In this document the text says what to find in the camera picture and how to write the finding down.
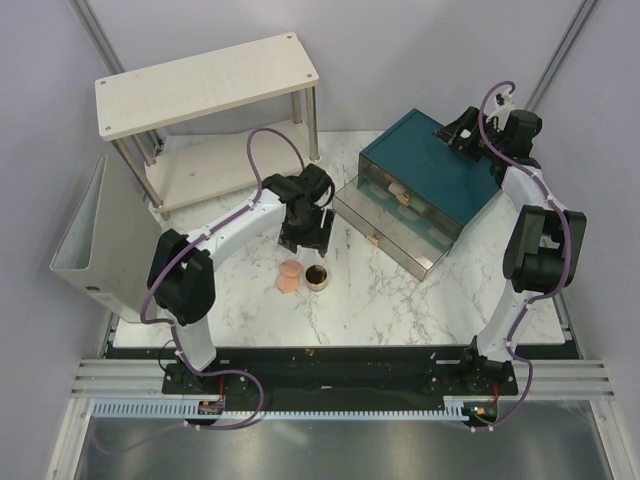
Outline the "teal drawer cabinet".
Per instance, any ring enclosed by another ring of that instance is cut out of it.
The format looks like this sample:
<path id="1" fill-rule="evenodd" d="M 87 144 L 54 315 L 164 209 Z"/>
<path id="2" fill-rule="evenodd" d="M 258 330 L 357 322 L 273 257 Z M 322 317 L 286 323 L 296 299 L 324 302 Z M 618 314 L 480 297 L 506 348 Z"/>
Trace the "teal drawer cabinet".
<path id="1" fill-rule="evenodd" d="M 363 156 L 463 227 L 499 191 L 491 162 L 468 159 L 433 136 L 441 124 L 413 109 L 384 131 Z"/>

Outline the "gold cream jar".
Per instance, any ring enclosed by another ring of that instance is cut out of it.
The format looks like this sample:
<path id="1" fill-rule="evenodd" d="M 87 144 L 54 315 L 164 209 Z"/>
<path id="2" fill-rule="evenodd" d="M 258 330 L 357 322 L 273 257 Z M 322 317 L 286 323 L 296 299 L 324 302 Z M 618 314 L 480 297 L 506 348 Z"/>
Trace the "gold cream jar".
<path id="1" fill-rule="evenodd" d="M 313 292 L 324 290 L 329 282 L 328 271 L 321 265 L 312 265 L 304 274 L 307 287 Z"/>

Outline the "clear drawer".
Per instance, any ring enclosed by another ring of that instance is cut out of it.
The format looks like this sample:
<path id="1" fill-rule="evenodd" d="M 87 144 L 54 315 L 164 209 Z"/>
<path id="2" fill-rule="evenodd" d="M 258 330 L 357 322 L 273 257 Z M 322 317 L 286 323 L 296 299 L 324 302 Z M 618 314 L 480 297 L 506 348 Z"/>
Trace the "clear drawer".
<path id="1" fill-rule="evenodd" d="M 361 175 L 336 192 L 333 208 L 420 281 L 453 246 L 429 222 Z"/>
<path id="2" fill-rule="evenodd" d="M 460 224 L 363 156 L 358 159 L 357 188 L 425 240 L 445 245 L 462 233 Z"/>

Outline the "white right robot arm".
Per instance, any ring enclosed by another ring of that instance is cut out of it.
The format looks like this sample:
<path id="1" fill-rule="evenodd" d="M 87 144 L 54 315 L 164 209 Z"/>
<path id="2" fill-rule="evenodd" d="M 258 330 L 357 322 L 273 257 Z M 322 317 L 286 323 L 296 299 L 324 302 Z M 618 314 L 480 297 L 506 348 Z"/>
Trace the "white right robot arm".
<path id="1" fill-rule="evenodd" d="M 503 257 L 505 288 L 489 322 L 474 337 L 479 357 L 507 362 L 538 302 L 551 298 L 574 278 L 587 219 L 551 193 L 541 165 L 531 156 L 542 119 L 504 107 L 491 116 L 476 107 L 436 130 L 434 136 L 467 158 L 491 162 L 490 173 L 519 209 Z"/>

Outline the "pink makeup sponge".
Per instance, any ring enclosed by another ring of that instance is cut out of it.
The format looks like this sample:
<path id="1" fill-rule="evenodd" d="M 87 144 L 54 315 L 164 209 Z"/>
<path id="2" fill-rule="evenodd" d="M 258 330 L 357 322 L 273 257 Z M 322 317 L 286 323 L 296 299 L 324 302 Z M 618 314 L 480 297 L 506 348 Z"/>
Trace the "pink makeup sponge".
<path id="1" fill-rule="evenodd" d="M 302 265 L 295 260 L 286 260 L 279 266 L 276 288 L 283 294 L 295 292 L 301 282 Z"/>

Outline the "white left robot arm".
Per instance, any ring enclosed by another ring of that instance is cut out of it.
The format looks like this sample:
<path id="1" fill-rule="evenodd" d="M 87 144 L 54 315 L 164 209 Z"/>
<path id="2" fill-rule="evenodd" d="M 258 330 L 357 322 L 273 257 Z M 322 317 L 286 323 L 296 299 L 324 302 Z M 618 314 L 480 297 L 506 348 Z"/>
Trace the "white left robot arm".
<path id="1" fill-rule="evenodd" d="M 187 366 L 185 382 L 196 392 L 211 392 L 220 378 L 212 363 L 216 347 L 206 320 L 216 299 L 215 270 L 247 242 L 275 227 L 280 228 L 281 247 L 292 253 L 312 249 L 325 256 L 335 213 L 319 201 L 334 195 L 328 173 L 308 165 L 297 176 L 269 176 L 253 197 L 212 226 L 188 234 L 170 229 L 159 237 L 140 320 L 157 323 L 147 317 L 152 302 L 170 313 L 158 322 L 170 326 L 178 355 Z"/>

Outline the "green tube white cap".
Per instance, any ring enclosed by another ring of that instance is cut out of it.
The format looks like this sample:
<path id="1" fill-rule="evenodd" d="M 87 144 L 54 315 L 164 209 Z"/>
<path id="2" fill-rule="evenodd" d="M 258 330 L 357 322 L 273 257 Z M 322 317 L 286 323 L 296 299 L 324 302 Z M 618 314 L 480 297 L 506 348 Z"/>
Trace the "green tube white cap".
<path id="1" fill-rule="evenodd" d="M 410 196 L 408 206 L 417 214 L 426 217 L 436 212 L 434 206 L 419 196 Z"/>

